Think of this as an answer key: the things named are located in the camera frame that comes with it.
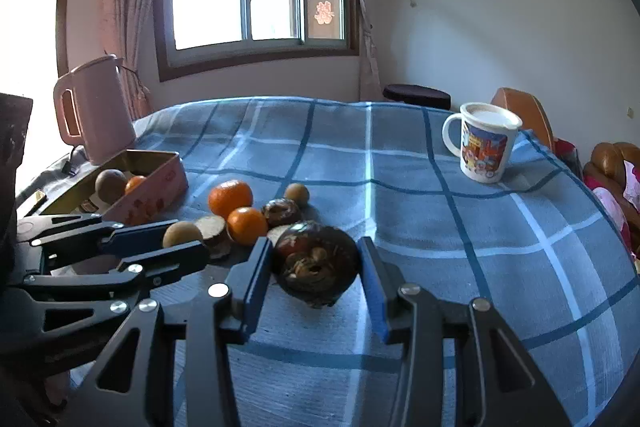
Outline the dark round stool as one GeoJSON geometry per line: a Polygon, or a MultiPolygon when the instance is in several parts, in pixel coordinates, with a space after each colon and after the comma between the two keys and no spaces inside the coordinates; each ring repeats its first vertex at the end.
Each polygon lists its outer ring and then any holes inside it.
{"type": "Polygon", "coordinates": [[[451,108],[451,96],[448,93],[417,84],[388,84],[383,89],[383,96],[393,102],[445,110],[451,108]]]}

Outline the blue plaid tablecloth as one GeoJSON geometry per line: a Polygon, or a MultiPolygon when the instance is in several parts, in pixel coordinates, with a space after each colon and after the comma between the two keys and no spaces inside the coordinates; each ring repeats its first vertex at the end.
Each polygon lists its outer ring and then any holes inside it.
{"type": "MultiPolygon", "coordinates": [[[[250,207],[260,212],[288,184],[303,183],[310,199],[300,221],[338,228],[357,247],[369,237],[383,261],[438,299],[488,299],[546,377],[567,426],[637,425],[639,277],[612,218],[528,131],[516,137],[500,182],[469,180],[442,143],[446,117],[438,109],[313,98],[162,109],[138,121],[134,150],[179,154],[188,189],[150,222],[213,215],[208,193],[224,181],[246,182],[250,207]]],[[[2,208],[1,280],[18,221],[2,208]]],[[[230,243],[229,256],[209,258],[201,271],[151,289],[138,304],[151,298],[175,308],[224,282],[256,244],[230,243]]],[[[311,308],[277,283],[272,251],[271,243],[257,329],[228,347],[237,426],[393,426],[402,348],[372,329],[361,271],[333,307],[311,308]]],[[[50,376],[1,364],[17,387],[2,397],[2,424],[67,426],[64,413],[103,349],[50,376]]],[[[453,354],[446,341],[439,426],[457,426],[453,354]]],[[[185,359],[179,339],[171,426],[190,426],[185,359]]]]}

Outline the brown passion fruit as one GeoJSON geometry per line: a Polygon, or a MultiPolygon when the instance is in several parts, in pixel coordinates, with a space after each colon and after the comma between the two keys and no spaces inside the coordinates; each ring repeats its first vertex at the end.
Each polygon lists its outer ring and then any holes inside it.
{"type": "Polygon", "coordinates": [[[113,205],[125,194],[127,182],[126,176],[118,169],[102,170],[94,184],[96,196],[105,204],[113,205]]]}

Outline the dark mangosteen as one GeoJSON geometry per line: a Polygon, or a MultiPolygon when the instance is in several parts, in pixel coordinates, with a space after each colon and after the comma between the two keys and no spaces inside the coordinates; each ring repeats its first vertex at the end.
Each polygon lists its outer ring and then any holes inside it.
{"type": "Polygon", "coordinates": [[[302,220],[302,212],[296,202],[284,197],[271,199],[266,205],[263,205],[262,215],[270,229],[282,227],[282,225],[294,225],[302,220]]]}
{"type": "Polygon", "coordinates": [[[361,255],[344,231],[300,221],[274,241],[270,269],[281,288],[311,308],[333,307],[361,271],[361,255]]]}

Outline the pink electric kettle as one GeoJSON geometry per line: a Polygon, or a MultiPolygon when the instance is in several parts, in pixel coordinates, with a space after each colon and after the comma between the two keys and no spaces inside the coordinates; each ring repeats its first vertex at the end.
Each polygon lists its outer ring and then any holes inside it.
{"type": "Polygon", "coordinates": [[[72,69],[53,88],[61,139],[81,145],[92,165],[104,164],[136,139],[120,66],[121,58],[106,54],[72,69]]]}

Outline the orange wooden chair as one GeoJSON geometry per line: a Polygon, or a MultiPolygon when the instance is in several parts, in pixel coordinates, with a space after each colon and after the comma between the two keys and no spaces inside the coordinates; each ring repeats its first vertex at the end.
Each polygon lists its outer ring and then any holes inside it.
{"type": "Polygon", "coordinates": [[[496,91],[491,99],[491,104],[518,115],[523,121],[523,128],[532,130],[537,139],[551,152],[554,152],[555,139],[551,124],[536,96],[528,92],[502,87],[496,91]]]}

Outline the large orange mandarin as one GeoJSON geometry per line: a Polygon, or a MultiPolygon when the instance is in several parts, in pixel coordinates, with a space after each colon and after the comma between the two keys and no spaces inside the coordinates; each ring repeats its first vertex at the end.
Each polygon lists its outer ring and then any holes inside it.
{"type": "Polygon", "coordinates": [[[125,194],[128,195],[141,183],[145,181],[145,176],[132,176],[126,183],[125,194]]]}

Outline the white printed mug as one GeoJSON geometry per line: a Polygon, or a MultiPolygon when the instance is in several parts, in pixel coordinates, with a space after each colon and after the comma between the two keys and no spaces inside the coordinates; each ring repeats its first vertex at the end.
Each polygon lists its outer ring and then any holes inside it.
{"type": "Polygon", "coordinates": [[[509,109],[470,102],[442,124],[442,142],[459,158],[465,176],[494,184],[502,178],[522,127],[521,118],[509,109]]]}

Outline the pink floral cloth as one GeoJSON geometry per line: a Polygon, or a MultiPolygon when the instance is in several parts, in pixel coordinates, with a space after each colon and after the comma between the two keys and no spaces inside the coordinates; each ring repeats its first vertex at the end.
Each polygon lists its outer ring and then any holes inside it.
{"type": "Polygon", "coordinates": [[[619,184],[590,162],[584,169],[584,181],[612,218],[628,251],[638,255],[639,169],[626,160],[624,167],[625,181],[619,184]]]}

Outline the pink metal tin box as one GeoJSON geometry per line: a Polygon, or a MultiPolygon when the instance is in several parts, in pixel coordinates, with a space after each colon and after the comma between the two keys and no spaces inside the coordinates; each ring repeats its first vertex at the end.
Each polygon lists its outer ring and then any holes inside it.
{"type": "Polygon", "coordinates": [[[58,195],[44,215],[100,215],[124,225],[144,225],[186,193],[188,180],[175,152],[124,150],[58,195]]]}

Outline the tan longan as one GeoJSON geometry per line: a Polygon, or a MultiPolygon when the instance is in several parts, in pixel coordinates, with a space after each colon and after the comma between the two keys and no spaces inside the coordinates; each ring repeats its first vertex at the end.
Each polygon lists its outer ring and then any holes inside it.
{"type": "Polygon", "coordinates": [[[305,208],[309,204],[310,193],[303,183],[291,183],[286,187],[283,196],[291,199],[299,208],[305,208]]]}
{"type": "Polygon", "coordinates": [[[178,221],[169,225],[163,236],[163,247],[170,248],[177,245],[201,242],[203,235],[201,230],[189,221],[178,221]]]}

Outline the brown leather sofa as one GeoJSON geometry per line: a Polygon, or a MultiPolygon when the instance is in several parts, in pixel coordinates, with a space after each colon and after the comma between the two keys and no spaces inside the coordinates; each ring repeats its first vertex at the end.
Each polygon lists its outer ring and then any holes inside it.
{"type": "Polygon", "coordinates": [[[605,176],[622,184],[625,181],[624,160],[632,162],[639,169],[639,147],[629,142],[601,142],[592,150],[589,162],[605,176]]]}

